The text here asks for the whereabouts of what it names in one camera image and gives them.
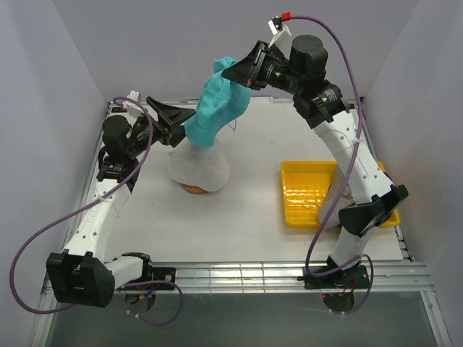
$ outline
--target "red connector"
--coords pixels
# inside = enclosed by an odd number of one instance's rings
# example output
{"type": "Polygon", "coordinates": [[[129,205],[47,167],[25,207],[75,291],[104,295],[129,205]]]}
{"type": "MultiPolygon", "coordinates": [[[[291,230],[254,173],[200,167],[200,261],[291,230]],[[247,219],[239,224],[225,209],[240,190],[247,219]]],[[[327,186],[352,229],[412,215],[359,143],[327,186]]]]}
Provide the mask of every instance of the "red connector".
{"type": "Polygon", "coordinates": [[[285,12],[281,14],[281,21],[288,22],[291,20],[291,12],[285,12]]]}

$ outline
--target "robotic arm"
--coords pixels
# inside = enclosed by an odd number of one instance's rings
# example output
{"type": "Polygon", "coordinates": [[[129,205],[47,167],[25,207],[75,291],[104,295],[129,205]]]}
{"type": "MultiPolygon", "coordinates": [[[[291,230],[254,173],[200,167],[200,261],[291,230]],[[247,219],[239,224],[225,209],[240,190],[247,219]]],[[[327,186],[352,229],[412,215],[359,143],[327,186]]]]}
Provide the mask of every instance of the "robotic arm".
{"type": "MultiPolygon", "coordinates": [[[[275,37],[287,30],[286,25],[279,17],[273,18],[269,25],[275,35],[271,43],[258,41],[246,58],[224,70],[222,75],[253,90],[270,85],[292,94],[297,113],[325,142],[343,173],[347,174],[354,144],[358,142],[356,124],[341,90],[325,79],[328,52],[319,38],[301,35],[292,41],[287,59],[274,44],[278,40],[275,37]]],[[[355,204],[339,212],[341,235],[325,270],[362,254],[370,236],[368,231],[384,223],[408,196],[405,186],[394,185],[382,172],[363,142],[359,143],[349,185],[355,204]]],[[[352,275],[359,263],[343,267],[334,277],[352,275]]]]}
{"type": "MultiPolygon", "coordinates": [[[[147,102],[158,114],[158,121],[151,120],[154,127],[151,144],[159,141],[176,147],[185,137],[181,124],[195,111],[164,105],[150,97],[147,102]]],[[[134,114],[141,113],[130,103],[127,108],[134,114]]],[[[137,156],[148,146],[149,133],[145,116],[138,116],[133,127],[123,116],[111,116],[105,120],[105,146],[98,156],[95,199],[100,199],[129,176],[138,165],[137,156]]],[[[89,209],[62,252],[49,255],[46,268],[57,301],[106,307],[114,290],[125,283],[153,279],[149,255],[126,253],[107,263],[104,259],[109,234],[137,178],[136,174],[107,199],[89,209]]]]}

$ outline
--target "plastic container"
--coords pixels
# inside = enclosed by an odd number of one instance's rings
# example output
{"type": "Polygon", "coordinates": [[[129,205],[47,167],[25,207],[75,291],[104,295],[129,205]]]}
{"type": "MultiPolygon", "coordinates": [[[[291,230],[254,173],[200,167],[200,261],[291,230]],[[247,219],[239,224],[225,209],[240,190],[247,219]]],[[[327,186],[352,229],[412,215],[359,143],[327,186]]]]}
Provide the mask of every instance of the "plastic container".
{"type": "MultiPolygon", "coordinates": [[[[331,185],[337,163],[335,161],[284,161],[281,163],[284,220],[295,228],[317,228],[318,209],[323,204],[331,185]]],[[[394,210],[381,227],[396,226],[400,216],[394,210]]]]}

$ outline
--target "gray wall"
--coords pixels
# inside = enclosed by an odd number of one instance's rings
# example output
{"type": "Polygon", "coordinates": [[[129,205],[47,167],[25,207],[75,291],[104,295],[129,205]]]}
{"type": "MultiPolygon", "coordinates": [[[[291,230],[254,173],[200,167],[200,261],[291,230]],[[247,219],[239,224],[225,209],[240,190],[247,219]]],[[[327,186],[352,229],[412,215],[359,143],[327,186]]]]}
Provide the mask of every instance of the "gray wall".
{"type": "MultiPolygon", "coordinates": [[[[326,21],[341,38],[365,95],[417,0],[53,0],[106,100],[127,90],[160,99],[198,98],[225,55],[244,58],[271,38],[267,21],[292,11],[326,21]]],[[[315,24],[294,21],[293,35],[324,41],[328,78],[349,98],[339,51],[315,24]]],[[[268,88],[265,95],[285,95],[268,88]]]]}
{"type": "Polygon", "coordinates": [[[410,197],[407,245],[425,260],[454,346],[463,346],[463,3],[420,0],[366,99],[380,160],[410,197]]]}
{"type": "MultiPolygon", "coordinates": [[[[105,103],[51,0],[0,1],[0,44],[0,345],[22,347],[35,315],[10,294],[9,265],[28,236],[74,207],[105,103]]],[[[20,260],[17,285],[32,307],[65,231],[49,231],[20,260]]]]}

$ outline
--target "white table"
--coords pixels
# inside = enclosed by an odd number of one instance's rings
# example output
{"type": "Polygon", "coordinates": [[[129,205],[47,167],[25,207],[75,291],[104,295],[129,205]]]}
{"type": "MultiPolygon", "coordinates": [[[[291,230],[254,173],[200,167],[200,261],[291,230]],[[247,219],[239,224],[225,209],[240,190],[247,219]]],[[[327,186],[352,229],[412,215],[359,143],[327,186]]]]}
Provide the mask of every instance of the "white table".
{"type": "MultiPolygon", "coordinates": [[[[111,233],[106,260],[124,252],[147,253],[154,262],[304,260],[315,229],[285,226],[280,164],[333,160],[323,142],[292,102],[269,98],[253,98],[236,132],[224,127],[218,139],[230,179],[222,190],[206,195],[188,194],[171,180],[167,153],[172,149],[152,146],[111,233]]],[[[338,235],[322,234],[312,259],[326,260],[338,235]]],[[[403,259],[395,228],[379,228],[365,251],[374,260],[403,259]]]]}

